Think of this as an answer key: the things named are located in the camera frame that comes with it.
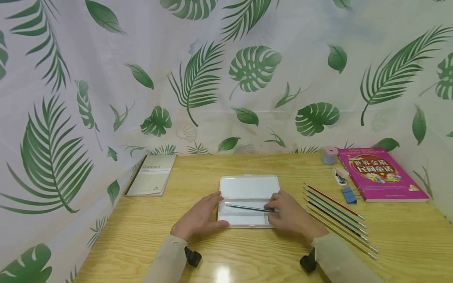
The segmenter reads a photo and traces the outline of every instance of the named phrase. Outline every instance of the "green leaf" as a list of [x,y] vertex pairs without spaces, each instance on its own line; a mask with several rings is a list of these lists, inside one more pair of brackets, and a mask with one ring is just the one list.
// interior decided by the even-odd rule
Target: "green leaf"
[[304,92],[304,91],[306,91],[307,89],[309,89],[310,86],[307,87],[306,89],[304,89],[303,91],[300,91],[301,88],[299,88],[299,90],[297,91],[296,94],[289,95],[289,83],[287,82],[287,83],[286,83],[286,90],[285,90],[285,93],[284,93],[282,99],[280,99],[279,102],[277,102],[277,104],[275,105],[274,108],[278,108],[278,107],[283,106],[283,105],[285,105],[286,103],[290,102],[291,100],[293,100],[294,98],[296,98],[299,94],[301,94],[302,92]]
[[118,156],[117,156],[118,153],[116,151],[114,151],[111,147],[108,147],[108,148],[109,148],[109,150],[107,152],[107,157],[112,157],[113,160],[118,161]]
[[352,8],[351,8],[351,0],[333,0],[333,3],[338,8],[352,10]]
[[299,109],[296,116],[297,131],[311,137],[324,131],[324,125],[333,125],[340,118],[340,110],[330,103],[313,103]]
[[218,58],[225,52],[221,43],[214,45],[213,42],[207,49],[206,45],[207,43],[191,56],[184,72],[184,80],[181,74],[182,62],[179,64],[179,84],[173,73],[171,79],[168,77],[179,104],[186,108],[190,120],[196,127],[198,124],[192,118],[190,109],[217,102],[217,81],[220,77],[213,74],[221,69],[218,64],[222,60]]
[[0,272],[2,283],[46,283],[52,273],[52,267],[44,268],[52,253],[45,244],[39,244],[26,250],[19,259],[11,262]]
[[110,105],[110,108],[113,111],[113,115],[115,115],[115,121],[113,122],[113,131],[114,132],[116,132],[116,130],[118,130],[121,127],[121,125],[123,125],[123,123],[126,121],[127,116],[129,115],[129,111],[131,111],[132,108],[134,108],[134,106],[135,106],[135,102],[134,102],[134,104],[132,104],[132,106],[130,108],[127,108],[127,106],[126,106],[126,112],[120,115],[118,113],[118,111],[115,109],[115,107]]
[[149,154],[150,155],[174,155],[174,154],[176,154],[175,149],[176,149],[176,145],[167,144],[167,145],[165,145],[165,147],[163,145],[161,145],[158,148],[154,148],[154,149],[150,150]]
[[231,137],[231,138],[224,139],[224,140],[219,144],[219,148],[218,148],[217,153],[219,153],[219,152],[221,152],[221,151],[226,151],[226,150],[233,149],[233,148],[236,146],[237,141],[238,141],[239,139],[240,139],[240,138],[236,138],[236,137]]
[[90,103],[90,98],[88,97],[88,84],[86,81],[75,81],[77,85],[77,103],[79,104],[79,113],[80,117],[82,118],[83,124],[89,129],[95,129],[94,133],[96,135],[97,143],[99,148],[102,151],[101,143],[99,142],[99,138],[97,137],[97,132],[99,129],[97,128],[97,124],[94,121],[94,117],[92,114],[92,108]]
[[31,186],[22,181],[7,164],[13,178],[32,195],[33,200],[0,193],[14,203],[25,206],[24,209],[18,206],[1,208],[23,214],[43,214],[62,207],[70,213],[78,211],[69,205],[82,188],[93,165],[90,159],[84,159],[87,152],[81,152],[84,146],[82,137],[68,138],[75,125],[67,125],[71,117],[62,118],[66,107],[63,107],[63,103],[57,105],[57,101],[58,96],[53,96],[48,103],[43,99],[42,114],[38,113],[36,106],[34,113],[29,114],[20,155]]
[[339,45],[328,44],[328,46],[330,47],[330,54],[327,64],[329,64],[330,68],[339,71],[341,74],[346,67],[347,54]]
[[258,116],[252,110],[249,110],[244,107],[240,108],[232,107],[231,109],[233,109],[236,112],[237,118],[242,123],[258,126],[259,123]]
[[144,85],[145,87],[149,87],[150,89],[154,89],[154,83],[151,80],[151,78],[148,76],[148,74],[142,69],[137,64],[127,64],[125,63],[126,66],[129,67],[129,69],[132,71],[132,75],[134,78]]
[[180,19],[206,19],[217,0],[160,0],[165,9]]
[[113,34],[126,34],[121,29],[115,13],[110,8],[90,0],[85,0],[85,5],[93,20],[102,28]]
[[269,47],[247,47],[236,53],[228,74],[233,80],[238,81],[243,91],[257,91],[270,82],[281,60],[281,54]]
[[377,67],[375,74],[370,79],[371,66],[365,70],[360,85],[360,93],[366,102],[363,109],[360,124],[363,126],[364,115],[369,105],[379,104],[396,99],[404,94],[407,84],[412,82],[410,79],[417,75],[418,71],[423,70],[419,63],[427,58],[431,58],[427,53],[438,50],[432,48],[433,44],[447,41],[448,33],[453,31],[453,26],[442,28],[438,26],[422,36],[418,37],[398,53],[396,53],[387,63],[387,57]]
[[162,109],[156,106],[151,113],[151,116],[143,121],[140,125],[143,134],[153,134],[160,137],[166,134],[165,128],[170,129],[172,126],[170,114],[167,109]]
[[256,23],[263,17],[269,7],[270,0],[244,0],[238,4],[233,4],[224,7],[224,9],[233,10],[233,13],[224,17],[222,20],[233,18],[234,20],[226,27],[222,28],[222,33],[225,37],[222,41],[227,41],[237,38],[239,39],[248,34]]
[[437,65],[440,81],[436,86],[436,93],[442,99],[453,100],[453,52]]
[[268,140],[265,140],[264,142],[265,142],[265,143],[276,143],[276,144],[278,144],[279,146],[286,148],[286,145],[284,144],[282,138],[281,138],[280,136],[278,136],[278,135],[274,132],[274,130],[272,130],[271,128],[269,128],[269,129],[272,131],[272,133],[271,133],[270,135],[273,136],[274,139],[268,139]]
[[90,238],[90,240],[88,241],[87,247],[89,247],[89,248],[93,247],[93,245],[96,242],[97,238],[101,234],[102,229],[106,225],[106,222],[107,222],[107,217],[105,217],[105,216],[100,218],[100,219],[96,219],[96,227],[95,228],[91,228],[90,227],[90,230],[93,231],[94,234]]
[[70,274],[69,274],[69,279],[66,279],[65,282],[66,283],[74,283],[74,280],[76,279],[76,276],[77,276],[77,266],[74,266],[74,274],[71,271]]
[[209,150],[207,148],[205,148],[202,143],[197,144],[197,142],[195,142],[195,141],[194,141],[194,143],[195,143],[195,147],[193,147],[193,146],[187,147],[187,152],[189,152],[189,154],[211,155]]
[[[49,14],[52,14],[55,17],[53,10],[58,13],[58,10],[50,0],[36,0],[29,7],[12,16],[7,17],[7,19],[22,20],[22,23],[14,26],[10,30],[13,34],[24,36],[44,35],[42,36],[42,38],[45,38],[45,40],[30,49],[26,55],[41,52],[42,58],[36,64],[35,69],[38,68],[38,66],[42,63],[47,62],[48,69],[41,79],[46,80],[45,85],[53,82],[52,93],[56,93],[60,90],[62,84],[66,88],[66,78],[70,81],[71,76],[67,69],[66,63],[61,56],[60,48],[57,42],[57,38],[53,32],[52,24],[48,19]],[[0,66],[0,76],[2,73],[4,73],[4,71],[1,70],[2,68],[3,67]]]
[[418,105],[415,105],[417,111],[415,112],[414,119],[412,120],[412,133],[417,139],[417,145],[420,145],[426,135],[426,119],[423,110]]
[[387,152],[394,150],[396,147],[399,147],[400,144],[392,139],[392,138],[385,138],[378,141],[376,144],[372,145],[372,148],[384,148]]
[[112,184],[107,188],[107,193],[109,194],[110,202],[112,205],[115,204],[116,197],[120,193],[120,185],[118,184],[118,179],[116,179]]

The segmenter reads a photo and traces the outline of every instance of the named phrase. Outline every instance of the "beige sleeve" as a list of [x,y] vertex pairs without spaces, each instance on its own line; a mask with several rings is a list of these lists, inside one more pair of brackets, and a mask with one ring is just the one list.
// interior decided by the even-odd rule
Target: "beige sleeve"
[[141,283],[178,283],[186,266],[187,242],[168,234]]
[[315,259],[332,283],[383,283],[335,233],[315,238]]

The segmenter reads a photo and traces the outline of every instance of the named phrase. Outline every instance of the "monstera leaf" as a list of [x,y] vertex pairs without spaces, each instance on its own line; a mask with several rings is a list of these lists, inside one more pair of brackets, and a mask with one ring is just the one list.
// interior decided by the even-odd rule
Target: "monstera leaf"
[[437,65],[440,81],[436,86],[437,96],[453,100],[453,52]]
[[[269,47],[247,47],[236,53],[228,74],[233,80],[239,81],[238,85],[243,91],[257,91],[270,82],[281,60],[281,54]],[[230,100],[236,87],[231,92]]]
[[160,0],[165,9],[180,19],[206,19],[217,0]]
[[313,103],[299,109],[296,116],[297,131],[306,137],[324,131],[324,125],[333,125],[340,118],[338,108],[330,103]]
[[7,265],[0,272],[2,283],[46,283],[52,273],[52,267],[46,266],[52,253],[45,244],[29,248],[19,259]]
[[167,131],[165,128],[171,128],[171,119],[170,114],[167,109],[162,109],[160,106],[156,106],[151,113],[151,116],[148,117],[142,125],[140,125],[143,134],[153,134],[160,137],[163,134],[166,134]]

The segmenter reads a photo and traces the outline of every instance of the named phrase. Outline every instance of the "curtain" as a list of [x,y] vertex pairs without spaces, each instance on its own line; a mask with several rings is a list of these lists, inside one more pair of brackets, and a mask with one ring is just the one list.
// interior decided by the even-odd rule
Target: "curtain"
[[449,220],[449,0],[0,0],[0,281],[72,282],[145,154],[382,146]]

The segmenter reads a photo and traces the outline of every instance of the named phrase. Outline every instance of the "notebook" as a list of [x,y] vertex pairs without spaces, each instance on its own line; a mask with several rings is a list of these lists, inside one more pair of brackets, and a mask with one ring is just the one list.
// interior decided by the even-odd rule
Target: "notebook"
[[176,155],[146,155],[135,172],[126,196],[163,195]]
[[429,200],[429,196],[383,148],[339,149],[338,158],[367,202]]

